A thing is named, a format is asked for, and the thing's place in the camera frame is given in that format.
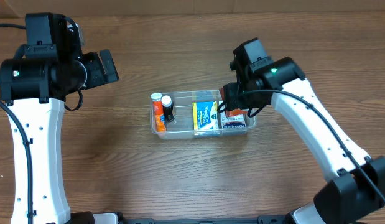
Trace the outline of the red medicine box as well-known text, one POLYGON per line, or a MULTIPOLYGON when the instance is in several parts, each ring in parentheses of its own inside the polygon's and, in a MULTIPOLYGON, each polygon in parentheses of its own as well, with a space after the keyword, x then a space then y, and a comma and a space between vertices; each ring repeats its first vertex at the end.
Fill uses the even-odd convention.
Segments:
MULTIPOLYGON (((220 95, 221 95, 221 98, 224 100, 225 99, 225 91, 224 91, 224 88, 221 87, 219 89, 219 92, 220 92, 220 95)), ((237 115, 247 115, 248 113, 248 109, 235 109, 235 110, 232 110, 232 111, 229 111, 229 110, 225 110, 225 115, 227 118, 229 117, 232 117, 232 116, 237 116, 237 115)))

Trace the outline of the white and navy medicine box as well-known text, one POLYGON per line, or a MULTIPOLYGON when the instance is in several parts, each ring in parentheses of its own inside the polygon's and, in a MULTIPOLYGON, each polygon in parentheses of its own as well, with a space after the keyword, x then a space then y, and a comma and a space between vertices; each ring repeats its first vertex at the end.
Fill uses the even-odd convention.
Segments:
POLYGON ((242 114, 236 116, 227 117, 225 113, 220 114, 221 117, 221 128, 230 129, 230 128, 245 128, 246 122, 242 114))

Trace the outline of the blue yellow VapoDrops box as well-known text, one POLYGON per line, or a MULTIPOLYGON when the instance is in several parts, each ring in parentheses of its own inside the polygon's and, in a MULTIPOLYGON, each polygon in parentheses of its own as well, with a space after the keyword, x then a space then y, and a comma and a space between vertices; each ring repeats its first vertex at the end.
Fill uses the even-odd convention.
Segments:
POLYGON ((218 129, 218 102, 203 101, 193 102, 193 128, 195 131, 218 129))

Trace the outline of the black bottle white cap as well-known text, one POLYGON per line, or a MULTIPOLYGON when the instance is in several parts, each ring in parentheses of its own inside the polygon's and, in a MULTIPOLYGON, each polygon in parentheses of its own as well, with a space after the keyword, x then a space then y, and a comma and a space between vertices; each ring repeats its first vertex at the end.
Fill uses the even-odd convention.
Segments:
POLYGON ((164 95, 161 99, 165 119, 172 122, 174 116, 174 103, 169 95, 164 95))

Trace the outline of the orange tube white cap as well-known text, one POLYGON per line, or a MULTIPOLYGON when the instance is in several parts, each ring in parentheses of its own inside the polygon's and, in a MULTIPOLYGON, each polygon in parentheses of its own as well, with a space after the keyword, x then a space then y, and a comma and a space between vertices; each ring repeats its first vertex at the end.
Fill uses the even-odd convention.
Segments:
POLYGON ((163 110, 161 99, 162 99, 161 93, 151 94, 156 130, 158 132, 166 132, 164 110, 163 110))

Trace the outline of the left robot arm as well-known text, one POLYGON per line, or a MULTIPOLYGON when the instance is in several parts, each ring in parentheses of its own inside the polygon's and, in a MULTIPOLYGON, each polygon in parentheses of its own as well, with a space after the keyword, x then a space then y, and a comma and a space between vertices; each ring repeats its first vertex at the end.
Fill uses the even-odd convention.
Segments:
POLYGON ((118 81, 111 53, 83 53, 80 28, 62 14, 27 14, 24 28, 27 42, 0 66, 0 107, 14 147, 11 222, 121 223, 118 212, 71 212, 62 174, 66 97, 118 81))

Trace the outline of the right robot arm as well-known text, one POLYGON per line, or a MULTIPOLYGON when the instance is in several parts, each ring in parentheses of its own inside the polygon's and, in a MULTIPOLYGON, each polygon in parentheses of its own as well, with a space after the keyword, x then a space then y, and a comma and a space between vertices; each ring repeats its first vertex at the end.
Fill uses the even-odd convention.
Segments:
POLYGON ((277 223, 359 223, 385 207, 385 157, 372 158, 339 127, 317 98, 303 70, 290 58, 273 60, 259 39, 234 49, 237 81, 223 87, 219 111, 256 116, 273 107, 296 130, 319 164, 325 186, 312 202, 277 223))

